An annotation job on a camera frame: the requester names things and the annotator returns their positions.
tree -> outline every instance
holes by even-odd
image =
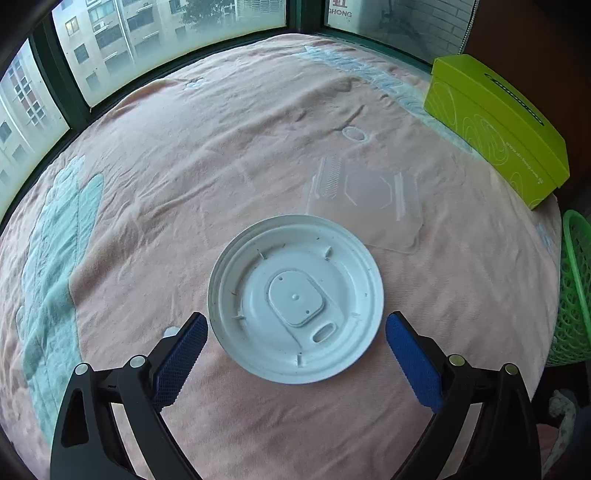
[[[224,7],[233,5],[233,0],[189,0],[184,6],[183,23],[199,25],[222,16]]]

bed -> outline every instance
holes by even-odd
[[[521,368],[533,395],[556,321],[560,212],[531,212],[465,142],[422,109],[403,64],[287,34],[212,55],[122,100],[42,174],[0,239],[0,426],[40,480],[61,396],[80,361],[147,354],[193,311],[207,316],[217,256],[241,230],[303,213],[332,155],[416,175],[418,250],[370,247],[385,316],[400,310],[445,353]],[[355,126],[368,140],[342,135]],[[122,409],[137,474],[150,478]],[[341,374],[282,385],[244,371],[213,335],[163,418],[217,479],[387,479],[431,416],[383,328]],[[470,411],[442,474],[461,461]]]

oval hole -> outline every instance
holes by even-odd
[[[314,343],[320,343],[322,340],[326,340],[336,330],[334,323],[327,323],[320,330],[318,330],[313,336],[312,341]]]

dark green window frame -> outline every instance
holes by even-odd
[[[129,5],[137,0],[124,0]],[[31,50],[41,76],[52,95],[57,107],[70,129],[57,141],[53,148],[39,162],[27,181],[12,200],[4,218],[0,222],[0,233],[4,231],[8,219],[22,200],[27,191],[37,181],[41,173],[49,164],[64,151],[92,122],[104,115],[123,97],[152,80],[162,78],[186,65],[214,53],[230,48],[248,45],[284,33],[304,33],[322,35],[341,41],[354,43],[369,48],[381,54],[402,60],[424,72],[431,72],[431,65],[423,60],[404,53],[397,48],[371,40],[360,35],[348,33],[334,28],[325,27],[327,15],[326,0],[285,0],[286,26],[270,30],[258,31],[241,37],[231,38],[212,45],[198,48],[176,59],[156,67],[130,81],[116,92],[113,92],[98,105],[90,107],[86,103],[73,73],[68,66],[66,57],[61,49],[53,23],[51,11],[29,36]]]

pink bedspread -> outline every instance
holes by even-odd
[[[12,216],[0,245],[0,423],[40,479],[48,478],[50,445],[22,374],[15,316],[29,236],[55,175],[75,155],[86,156],[81,185],[96,173],[105,179],[86,255],[70,278],[80,353],[95,370],[147,354],[195,310],[207,315],[207,282],[225,245],[261,219],[303,213],[311,177],[330,154],[418,178],[418,251],[370,249],[384,281],[384,318],[401,310],[420,334],[476,367],[516,363],[533,395],[557,313],[556,199],[530,212],[488,163],[368,81],[293,56],[304,45],[428,87],[394,63],[317,37],[282,35],[215,54],[125,98],[59,156]],[[347,125],[369,141],[346,139]],[[345,372],[296,386],[247,373],[210,335],[163,411],[208,480],[390,479],[430,416],[383,327]],[[122,428],[138,475],[150,478]]]

